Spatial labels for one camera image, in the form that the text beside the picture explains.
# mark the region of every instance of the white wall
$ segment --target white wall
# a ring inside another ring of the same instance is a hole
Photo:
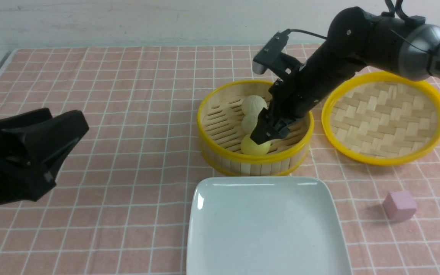
[[[0,0],[0,49],[263,44],[286,28],[325,35],[339,11],[356,5],[373,14],[386,10],[384,0]],[[403,6],[440,25],[440,1]]]

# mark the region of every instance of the bamboo steamer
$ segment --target bamboo steamer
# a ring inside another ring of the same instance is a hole
[[[386,72],[353,78],[328,97],[322,125],[344,155],[373,165],[398,165],[440,141],[440,93],[425,81]]]
[[[243,80],[226,84],[211,92],[197,113],[199,147],[203,158],[227,176],[282,176],[300,166],[309,151],[313,133],[313,115],[290,127],[286,139],[274,140],[267,155],[243,155],[241,129],[244,114],[241,104],[249,95],[259,95],[267,104],[271,100],[271,82]]]

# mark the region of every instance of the pink checkered tablecloth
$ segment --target pink checkered tablecloth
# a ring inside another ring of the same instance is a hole
[[[317,45],[290,45],[303,60]],[[196,110],[214,87],[250,79],[260,47],[21,49],[0,73],[0,118],[83,110],[90,131],[37,203],[0,207],[0,275],[185,274],[192,194],[220,176],[197,146]],[[264,77],[273,80],[272,75]],[[440,90],[440,81],[429,81]],[[417,162],[371,167],[327,142],[293,175],[332,193],[355,275],[440,275],[440,144]],[[380,203],[410,190],[417,214],[391,223]]]

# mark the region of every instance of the pink cube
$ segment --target pink cube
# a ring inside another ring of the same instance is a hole
[[[383,202],[386,216],[393,221],[410,220],[417,211],[417,203],[409,191],[390,192]]]

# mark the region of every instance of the square plate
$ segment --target square plate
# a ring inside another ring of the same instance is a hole
[[[334,202],[315,178],[205,179],[192,202],[188,275],[351,275]]]

